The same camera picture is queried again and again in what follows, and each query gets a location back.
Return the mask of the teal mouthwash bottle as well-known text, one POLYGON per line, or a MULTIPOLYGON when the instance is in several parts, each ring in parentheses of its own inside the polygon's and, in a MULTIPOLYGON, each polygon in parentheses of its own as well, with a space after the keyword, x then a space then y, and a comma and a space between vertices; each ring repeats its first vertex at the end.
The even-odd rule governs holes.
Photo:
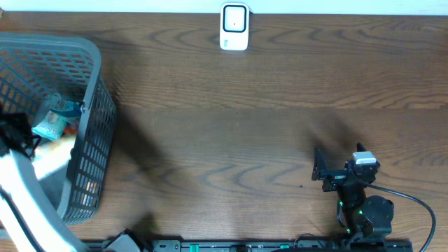
POLYGON ((65 118, 79 118, 82 115, 81 105, 78 102, 69 101, 59 93, 53 94, 49 100, 49 109, 53 113, 65 118))

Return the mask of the mint green snack packet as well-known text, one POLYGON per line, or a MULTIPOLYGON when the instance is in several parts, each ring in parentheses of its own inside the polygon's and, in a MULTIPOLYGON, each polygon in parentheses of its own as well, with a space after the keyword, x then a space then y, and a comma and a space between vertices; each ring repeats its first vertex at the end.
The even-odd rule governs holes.
POLYGON ((40 137, 56 141, 62 137, 66 123, 65 117, 49 111, 45 118, 37 126, 32 127, 31 130, 40 137))

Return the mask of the yellow snack bag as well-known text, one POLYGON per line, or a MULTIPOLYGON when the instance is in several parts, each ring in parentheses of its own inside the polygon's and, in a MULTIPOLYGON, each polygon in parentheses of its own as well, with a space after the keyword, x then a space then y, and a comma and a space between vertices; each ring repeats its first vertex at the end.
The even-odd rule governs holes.
POLYGON ((37 179, 43 180, 66 167, 71 159, 71 150, 75 142, 76 136, 63 136, 56 141, 38 146, 32 160, 37 179))

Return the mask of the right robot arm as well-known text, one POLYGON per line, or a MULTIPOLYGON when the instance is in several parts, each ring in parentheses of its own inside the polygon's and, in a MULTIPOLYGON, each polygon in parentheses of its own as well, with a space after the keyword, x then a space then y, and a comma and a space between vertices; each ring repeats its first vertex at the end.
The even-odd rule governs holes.
POLYGON ((361 143, 347 160, 343 169, 329 169, 323 152, 314 149, 313 181, 322 181, 324 192, 335 191, 339 197, 339 224, 348 229, 351 242, 376 242, 391 234, 394 216, 392 201, 378 196, 367 196, 365 188, 376 179, 380 163, 361 143))

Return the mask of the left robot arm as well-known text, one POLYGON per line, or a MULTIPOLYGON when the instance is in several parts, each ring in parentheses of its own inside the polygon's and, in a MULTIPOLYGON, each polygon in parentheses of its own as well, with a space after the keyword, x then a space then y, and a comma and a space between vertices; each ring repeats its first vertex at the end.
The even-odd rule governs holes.
POLYGON ((25 113, 1 114, 1 222, 19 251, 89 251, 39 183, 32 161, 41 140, 25 113))

